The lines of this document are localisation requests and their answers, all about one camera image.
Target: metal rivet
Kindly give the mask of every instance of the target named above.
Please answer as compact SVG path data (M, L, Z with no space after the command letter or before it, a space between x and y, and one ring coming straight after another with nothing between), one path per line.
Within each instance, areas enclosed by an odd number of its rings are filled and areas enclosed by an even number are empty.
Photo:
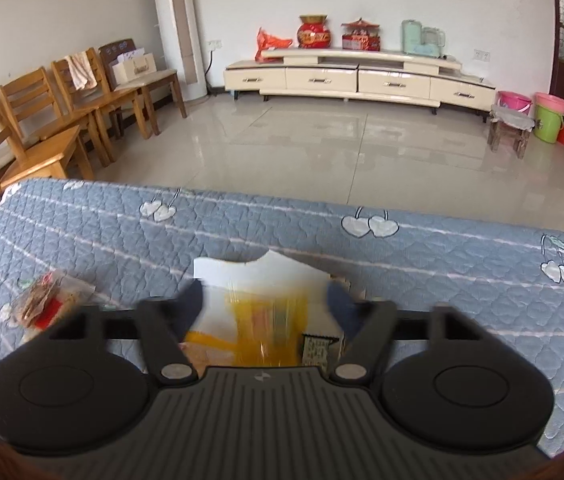
M354 381L366 375L366 368L360 365L340 365L335 368L335 374L341 379Z
M193 370L188 365L181 365L178 363L172 363L166 365L162 369L162 375L167 379L186 379L193 373Z

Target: cloth on stool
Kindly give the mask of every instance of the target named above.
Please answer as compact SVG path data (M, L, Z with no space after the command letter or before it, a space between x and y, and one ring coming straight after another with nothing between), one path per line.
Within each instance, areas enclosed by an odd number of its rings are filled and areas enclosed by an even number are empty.
M493 105L491 107L491 122L498 123L500 121L523 132L530 132L536 127L536 121L528 115L524 115L517 110L511 110L511 108Z
M98 85L86 52L71 54L64 59L69 64L69 72L76 90L91 90Z

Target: tiled floor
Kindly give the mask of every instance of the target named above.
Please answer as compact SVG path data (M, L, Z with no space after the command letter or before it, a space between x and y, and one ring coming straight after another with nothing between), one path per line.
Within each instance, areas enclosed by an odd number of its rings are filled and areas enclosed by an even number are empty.
M378 206L564 231L564 146L531 137L518 160L461 110L319 98L227 95L134 126L101 180Z

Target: towel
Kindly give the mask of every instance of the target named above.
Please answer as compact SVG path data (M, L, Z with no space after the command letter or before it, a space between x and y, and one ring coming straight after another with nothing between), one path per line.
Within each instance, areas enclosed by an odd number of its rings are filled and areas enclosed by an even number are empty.
M69 64L69 72L76 90L91 90L98 85L86 52L66 56L64 59Z

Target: small wooden stool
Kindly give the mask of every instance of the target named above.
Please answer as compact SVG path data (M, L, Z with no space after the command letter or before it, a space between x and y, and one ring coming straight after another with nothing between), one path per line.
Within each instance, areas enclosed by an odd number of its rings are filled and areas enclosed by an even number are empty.
M516 110L494 105L491 108L491 127L487 141L491 151L498 151L502 135L514 136L516 140L513 142L513 149L518 154L518 158L523 158L528 138L535 124L533 119Z

